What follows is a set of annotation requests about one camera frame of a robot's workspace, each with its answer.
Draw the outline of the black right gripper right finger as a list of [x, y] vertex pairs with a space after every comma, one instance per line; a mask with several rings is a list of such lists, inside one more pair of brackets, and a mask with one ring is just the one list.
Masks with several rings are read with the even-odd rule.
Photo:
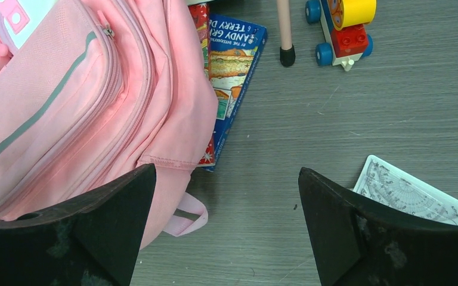
[[458, 285], [458, 226], [392, 209], [307, 167], [298, 185], [322, 285]]

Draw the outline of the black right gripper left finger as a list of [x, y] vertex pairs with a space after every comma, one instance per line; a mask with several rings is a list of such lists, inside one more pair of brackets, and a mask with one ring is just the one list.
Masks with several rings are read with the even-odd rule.
[[129, 285], [156, 183], [145, 164], [54, 206], [0, 220], [0, 285]]

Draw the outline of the pink student backpack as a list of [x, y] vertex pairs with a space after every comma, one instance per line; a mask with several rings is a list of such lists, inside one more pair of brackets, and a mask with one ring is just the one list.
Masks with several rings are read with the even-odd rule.
[[152, 163], [142, 246], [201, 228], [216, 108], [184, 1], [0, 1], [0, 220]]

